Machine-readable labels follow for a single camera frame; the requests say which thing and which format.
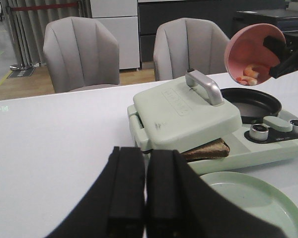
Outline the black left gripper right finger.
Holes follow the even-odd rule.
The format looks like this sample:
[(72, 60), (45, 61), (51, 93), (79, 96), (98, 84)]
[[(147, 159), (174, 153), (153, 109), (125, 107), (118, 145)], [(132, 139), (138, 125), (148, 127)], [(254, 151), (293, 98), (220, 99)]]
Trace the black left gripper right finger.
[(147, 177), (149, 238), (284, 238), (207, 185), (176, 150), (153, 150)]

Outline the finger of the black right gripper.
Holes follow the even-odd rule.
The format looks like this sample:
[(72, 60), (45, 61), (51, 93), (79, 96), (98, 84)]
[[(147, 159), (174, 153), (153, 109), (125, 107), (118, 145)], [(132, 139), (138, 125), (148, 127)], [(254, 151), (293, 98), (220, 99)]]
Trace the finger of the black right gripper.
[(277, 79), (295, 71), (298, 71), (298, 49), (291, 53), (286, 60), (279, 63), (277, 66), (271, 67), (269, 69), (269, 75)]
[(276, 55), (280, 62), (287, 60), (293, 53), (293, 49), (291, 47), (287, 47), (287, 44), (284, 41), (272, 36), (264, 38), (263, 46)]

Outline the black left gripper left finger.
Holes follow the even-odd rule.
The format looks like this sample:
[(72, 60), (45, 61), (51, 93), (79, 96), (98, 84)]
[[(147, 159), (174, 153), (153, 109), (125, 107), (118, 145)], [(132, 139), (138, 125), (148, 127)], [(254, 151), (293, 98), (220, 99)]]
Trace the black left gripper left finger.
[(145, 163), (140, 148), (114, 147), (97, 180), (50, 238), (141, 238)]

